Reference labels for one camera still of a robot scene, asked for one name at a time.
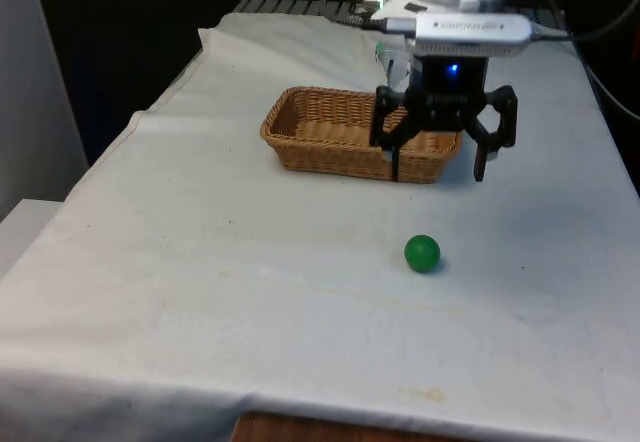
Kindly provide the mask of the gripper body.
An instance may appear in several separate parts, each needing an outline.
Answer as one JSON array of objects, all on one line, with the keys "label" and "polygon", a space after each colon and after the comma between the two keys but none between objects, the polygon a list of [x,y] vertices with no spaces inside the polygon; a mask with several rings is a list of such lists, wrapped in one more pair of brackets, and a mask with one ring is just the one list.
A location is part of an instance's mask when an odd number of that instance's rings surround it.
[{"label": "gripper body", "polygon": [[462,131],[484,110],[487,58],[413,56],[408,90],[433,116],[429,131]]}]

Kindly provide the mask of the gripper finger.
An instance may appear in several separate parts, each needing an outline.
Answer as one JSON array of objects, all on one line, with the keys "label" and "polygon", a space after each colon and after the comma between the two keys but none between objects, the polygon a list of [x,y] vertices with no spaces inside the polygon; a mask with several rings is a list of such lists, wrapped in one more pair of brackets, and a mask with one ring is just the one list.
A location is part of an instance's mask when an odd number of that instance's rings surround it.
[{"label": "gripper finger", "polygon": [[[486,106],[499,114],[498,128],[494,132],[489,132],[478,119]],[[464,130],[476,142],[473,175],[476,182],[482,182],[489,156],[516,143],[518,98],[511,86],[502,86],[491,92],[473,94],[468,109]]]},{"label": "gripper finger", "polygon": [[[419,93],[396,92],[388,86],[378,86],[369,132],[369,145],[391,153],[391,180],[399,181],[401,148],[424,128],[424,110]],[[399,108],[405,110],[401,121],[390,132],[384,130],[386,118]]]}]

